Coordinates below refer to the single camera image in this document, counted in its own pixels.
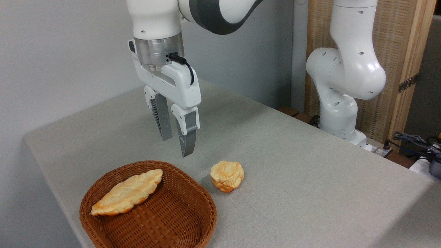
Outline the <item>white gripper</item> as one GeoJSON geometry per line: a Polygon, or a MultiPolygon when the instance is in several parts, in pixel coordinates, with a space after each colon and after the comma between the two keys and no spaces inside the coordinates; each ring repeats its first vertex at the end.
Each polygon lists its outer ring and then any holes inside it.
{"type": "Polygon", "coordinates": [[[132,39],[128,47],[137,76],[146,85],[145,100],[162,140],[172,138],[168,99],[174,103],[171,111],[177,123],[182,157],[192,154],[200,129],[197,106],[202,98],[196,72],[184,58],[183,41],[132,39]]]}

